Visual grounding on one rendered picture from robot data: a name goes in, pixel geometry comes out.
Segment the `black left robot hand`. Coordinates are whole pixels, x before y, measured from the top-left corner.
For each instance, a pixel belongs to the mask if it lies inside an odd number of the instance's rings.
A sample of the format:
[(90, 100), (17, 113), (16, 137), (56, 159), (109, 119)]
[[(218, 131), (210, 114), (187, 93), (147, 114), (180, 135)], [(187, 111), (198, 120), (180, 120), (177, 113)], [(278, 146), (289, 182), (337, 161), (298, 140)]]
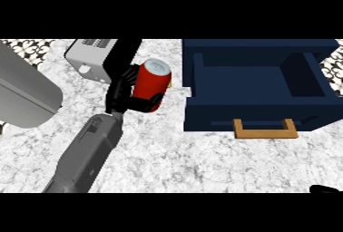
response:
[(164, 95), (155, 93), (147, 99), (131, 96), (131, 87), (136, 85), (137, 65), (131, 64), (128, 69), (115, 76), (106, 90), (106, 113), (125, 113), (127, 110), (152, 112)]

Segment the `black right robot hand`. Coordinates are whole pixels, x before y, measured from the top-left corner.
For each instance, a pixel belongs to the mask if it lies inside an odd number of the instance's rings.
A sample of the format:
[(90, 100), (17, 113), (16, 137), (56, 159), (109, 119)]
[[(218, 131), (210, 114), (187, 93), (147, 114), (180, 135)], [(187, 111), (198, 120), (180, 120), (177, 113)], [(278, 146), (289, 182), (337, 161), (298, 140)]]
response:
[(312, 185), (309, 187), (309, 192), (310, 193), (340, 193), (340, 190), (322, 185)]

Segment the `large grey rounded appliance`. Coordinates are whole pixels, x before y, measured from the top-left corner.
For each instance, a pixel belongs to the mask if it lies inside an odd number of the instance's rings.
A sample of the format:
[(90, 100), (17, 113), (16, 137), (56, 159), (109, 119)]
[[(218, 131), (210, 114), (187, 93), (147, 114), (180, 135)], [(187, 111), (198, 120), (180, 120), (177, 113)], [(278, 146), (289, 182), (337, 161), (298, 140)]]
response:
[(0, 42), (0, 121), (29, 129), (62, 107), (57, 85)]

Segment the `red can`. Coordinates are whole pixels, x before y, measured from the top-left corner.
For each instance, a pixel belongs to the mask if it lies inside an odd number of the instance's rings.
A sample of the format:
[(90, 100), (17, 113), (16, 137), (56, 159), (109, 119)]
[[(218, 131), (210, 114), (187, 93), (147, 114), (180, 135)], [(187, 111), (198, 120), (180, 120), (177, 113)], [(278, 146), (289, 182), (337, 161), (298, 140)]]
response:
[(170, 80), (171, 70), (167, 63), (149, 58), (139, 65), (136, 85), (128, 101), (131, 110), (153, 112), (158, 109)]

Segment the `dark blue drawer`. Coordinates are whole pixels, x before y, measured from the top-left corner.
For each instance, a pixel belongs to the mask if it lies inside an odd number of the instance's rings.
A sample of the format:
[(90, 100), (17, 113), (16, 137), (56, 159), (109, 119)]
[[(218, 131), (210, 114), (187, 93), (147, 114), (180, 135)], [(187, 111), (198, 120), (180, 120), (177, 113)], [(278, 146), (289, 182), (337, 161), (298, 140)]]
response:
[(334, 39), (184, 39), (183, 130), (230, 131), (235, 119), (248, 130), (275, 130), (289, 119), (313, 131), (343, 120), (343, 97), (319, 67), (337, 48)]

